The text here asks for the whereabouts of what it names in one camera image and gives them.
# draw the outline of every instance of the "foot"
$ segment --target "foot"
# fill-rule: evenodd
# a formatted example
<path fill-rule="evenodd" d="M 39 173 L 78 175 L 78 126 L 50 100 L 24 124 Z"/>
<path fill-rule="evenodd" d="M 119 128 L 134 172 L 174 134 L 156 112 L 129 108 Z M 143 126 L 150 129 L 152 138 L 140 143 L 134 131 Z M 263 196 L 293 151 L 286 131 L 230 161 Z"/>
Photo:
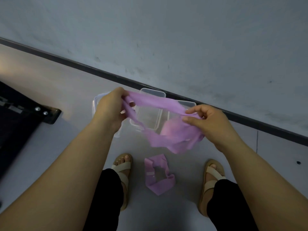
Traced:
<path fill-rule="evenodd" d="M 129 155 L 126 155 L 125 157 L 122 157 L 121 159 L 119 159 L 118 161 L 116 161 L 114 164 L 115 164 L 115 165 L 120 165 L 120 164 L 122 164 L 122 163 L 124 163 L 124 162 L 130 162 L 130 161 L 131 161 L 131 159 L 129 158 Z M 126 170 L 122 170 L 122 171 L 121 171 L 121 173 L 125 174 L 126 177 L 128 177 L 129 172 L 130 172 L 130 169 L 126 169 Z M 125 204 L 125 202 L 126 202 L 127 188 L 126 188 L 126 186 L 125 186 L 124 183 L 121 182 L 121 184 L 122 184 L 123 192 L 124 192 L 123 204 Z"/>
<path fill-rule="evenodd" d="M 213 167 L 214 169 L 216 169 L 216 165 L 215 164 L 211 164 L 210 167 Z M 217 179 L 210 173 L 206 173 L 205 175 L 205 182 L 208 181 L 217 181 Z M 208 216 L 207 212 L 206 212 L 206 207 L 208 205 L 208 202 L 211 200 L 211 198 L 213 197 L 213 192 L 214 192 L 214 188 L 207 190 L 204 194 L 203 194 L 203 198 L 202 198 L 202 202 L 201 202 L 201 206 L 200 206 L 200 212 L 202 213 L 202 215 L 204 216 Z"/>

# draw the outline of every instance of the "wall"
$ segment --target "wall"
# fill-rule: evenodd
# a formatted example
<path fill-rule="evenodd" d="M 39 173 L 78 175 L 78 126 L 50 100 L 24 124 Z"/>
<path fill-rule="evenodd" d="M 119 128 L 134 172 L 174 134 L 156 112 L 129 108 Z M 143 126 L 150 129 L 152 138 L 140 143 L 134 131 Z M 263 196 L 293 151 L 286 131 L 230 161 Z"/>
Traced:
<path fill-rule="evenodd" d="M 307 7 L 0 0 L 0 37 L 308 136 Z"/>

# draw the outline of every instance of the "lavender cloth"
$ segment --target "lavender cloth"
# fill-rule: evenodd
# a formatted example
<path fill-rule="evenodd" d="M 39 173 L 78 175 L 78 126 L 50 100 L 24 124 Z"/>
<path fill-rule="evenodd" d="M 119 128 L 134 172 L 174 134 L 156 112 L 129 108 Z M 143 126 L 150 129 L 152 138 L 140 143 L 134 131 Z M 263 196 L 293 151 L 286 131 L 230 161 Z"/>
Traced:
<path fill-rule="evenodd" d="M 156 182 L 154 167 L 161 167 L 165 169 L 166 179 Z M 167 159 L 164 154 L 152 156 L 144 159 L 145 167 L 145 185 L 152 190 L 156 195 L 161 195 L 170 190 L 175 185 L 175 177 L 173 174 L 169 175 L 169 167 Z"/>
<path fill-rule="evenodd" d="M 134 101 L 137 106 L 155 107 L 165 109 L 181 116 L 192 116 L 199 118 L 197 113 L 186 114 L 185 108 L 176 100 L 157 97 L 136 92 L 129 92 L 129 96 L 123 100 L 123 107 L 126 116 L 144 128 L 143 133 L 146 135 L 151 147 L 167 147 L 171 152 L 177 154 L 192 149 L 192 147 L 204 138 L 199 128 L 186 124 L 181 118 L 172 118 L 165 122 L 160 135 L 144 126 L 137 120 L 136 112 L 129 106 Z"/>

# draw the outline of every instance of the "black pants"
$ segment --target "black pants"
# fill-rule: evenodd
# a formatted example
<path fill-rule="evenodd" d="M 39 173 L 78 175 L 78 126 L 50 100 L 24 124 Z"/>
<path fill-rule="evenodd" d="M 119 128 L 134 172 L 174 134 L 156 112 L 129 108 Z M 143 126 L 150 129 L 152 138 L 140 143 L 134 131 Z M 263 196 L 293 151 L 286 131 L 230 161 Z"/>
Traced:
<path fill-rule="evenodd" d="M 115 231 L 118 227 L 123 196 L 118 174 L 113 169 L 103 170 L 83 230 L 97 230 L 103 223 L 109 227 L 108 230 Z M 229 180 L 219 180 L 215 184 L 207 213 L 218 231 L 258 230 L 240 188 Z"/>

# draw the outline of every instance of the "left hand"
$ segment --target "left hand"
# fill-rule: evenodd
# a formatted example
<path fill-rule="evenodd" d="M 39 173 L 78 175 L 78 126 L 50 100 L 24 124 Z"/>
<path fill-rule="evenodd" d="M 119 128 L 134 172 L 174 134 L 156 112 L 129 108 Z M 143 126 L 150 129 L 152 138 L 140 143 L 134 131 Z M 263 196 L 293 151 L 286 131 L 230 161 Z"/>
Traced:
<path fill-rule="evenodd" d="M 96 107 L 92 122 L 104 127 L 107 124 L 112 132 L 116 133 L 120 129 L 122 121 L 126 119 L 125 113 L 121 113 L 123 111 L 122 98 L 128 95 L 128 91 L 122 87 L 117 87 L 108 95 L 102 97 Z"/>

